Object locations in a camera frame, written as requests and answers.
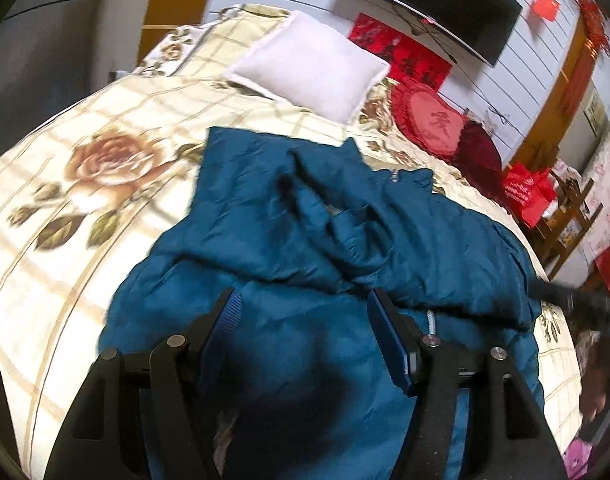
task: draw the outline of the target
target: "red bag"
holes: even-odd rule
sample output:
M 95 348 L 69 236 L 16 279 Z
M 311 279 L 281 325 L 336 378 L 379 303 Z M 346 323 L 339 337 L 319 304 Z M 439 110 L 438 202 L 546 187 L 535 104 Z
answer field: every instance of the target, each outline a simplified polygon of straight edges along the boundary
M 547 206 L 556 198 L 547 176 L 550 168 L 530 173 L 522 164 L 515 165 L 503 180 L 503 187 L 514 214 L 532 229 Z

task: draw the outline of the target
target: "black cable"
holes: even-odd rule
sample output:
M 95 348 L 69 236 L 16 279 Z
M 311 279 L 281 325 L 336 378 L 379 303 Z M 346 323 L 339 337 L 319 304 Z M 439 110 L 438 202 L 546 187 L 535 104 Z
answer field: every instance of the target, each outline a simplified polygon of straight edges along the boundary
M 519 130 L 516 126 L 514 126 L 514 124 L 512 124 L 509 119 L 507 117 L 505 117 L 499 110 L 498 108 L 495 107 L 495 105 L 493 105 L 490 100 L 485 97 L 485 94 L 483 93 L 483 91 L 479 88 L 479 86 L 476 84 L 476 82 L 474 81 L 474 79 L 472 79 L 469 74 L 467 72 L 465 72 L 465 70 L 463 69 L 463 67 L 459 64 L 458 60 L 452 55 L 450 54 L 447 49 L 443 46 L 443 44 L 438 41 L 436 39 L 436 37 L 434 36 L 434 34 L 432 34 L 428 28 L 425 26 L 425 24 L 422 22 L 422 20 L 419 20 L 418 23 L 420 24 L 421 28 L 423 29 L 423 31 L 418 32 L 418 28 L 415 27 L 415 25 L 413 25 L 413 23 L 407 19 L 405 16 L 403 16 L 403 14 L 401 14 L 399 12 L 399 9 L 396 5 L 392 4 L 392 9 L 394 10 L 394 13 L 401 19 L 403 20 L 405 23 L 407 23 L 409 25 L 409 28 L 412 31 L 412 35 L 413 36 L 420 36 L 422 34 L 423 31 L 425 31 L 425 33 L 434 40 L 434 43 L 437 44 L 439 46 L 439 48 L 445 53 L 445 56 L 447 56 L 450 61 L 452 63 L 454 63 L 455 66 L 457 66 L 459 69 L 461 69 L 461 72 L 463 72 L 463 74 L 466 76 L 467 79 L 470 80 L 470 82 L 476 87 L 476 89 L 478 90 L 475 91 L 474 93 L 480 97 L 481 99 L 483 99 L 483 101 L 485 101 L 485 103 L 488 105 L 490 112 L 492 112 L 495 116 L 498 116 L 498 118 L 501 121 L 501 124 L 508 124 L 509 126 L 511 126 L 512 128 L 514 128 L 519 135 L 521 135 L 521 137 L 523 137 L 523 134 L 521 133 L 521 130 Z

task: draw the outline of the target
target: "blue jacket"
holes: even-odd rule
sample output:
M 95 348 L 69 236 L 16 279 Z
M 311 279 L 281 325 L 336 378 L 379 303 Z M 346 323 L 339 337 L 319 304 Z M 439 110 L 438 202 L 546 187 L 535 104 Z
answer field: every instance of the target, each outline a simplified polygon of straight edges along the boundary
M 226 479 L 387 479 L 415 399 L 392 384 L 366 313 L 383 287 L 427 331 L 508 349 L 543 405 L 532 327 L 540 304 L 521 243 L 432 193 L 432 172 L 372 171 L 340 148 L 212 128 L 188 216 L 118 288 L 99 350 L 150 349 L 226 286 L 243 314 L 219 388 L 239 412 Z M 460 397 L 447 478 L 460 471 Z

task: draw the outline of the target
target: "white cable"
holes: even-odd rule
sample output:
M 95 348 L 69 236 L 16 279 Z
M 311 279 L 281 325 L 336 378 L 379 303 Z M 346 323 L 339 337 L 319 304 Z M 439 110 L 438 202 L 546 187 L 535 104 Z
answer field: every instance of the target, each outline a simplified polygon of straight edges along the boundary
M 429 325 L 429 332 L 432 335 L 436 335 L 436 318 L 434 312 L 431 310 L 427 311 L 427 324 Z

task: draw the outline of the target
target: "framed picture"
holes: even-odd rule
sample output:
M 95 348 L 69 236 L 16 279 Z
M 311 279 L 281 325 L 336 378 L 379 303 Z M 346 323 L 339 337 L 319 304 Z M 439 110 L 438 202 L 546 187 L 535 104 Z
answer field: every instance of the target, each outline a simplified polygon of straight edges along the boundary
M 601 101 L 601 97 L 596 91 L 596 88 L 592 90 L 590 99 L 587 106 L 583 110 L 583 113 L 585 114 L 589 126 L 592 128 L 594 134 L 597 135 L 600 133 L 605 121 L 607 121 L 607 114 L 605 113 L 605 106 Z

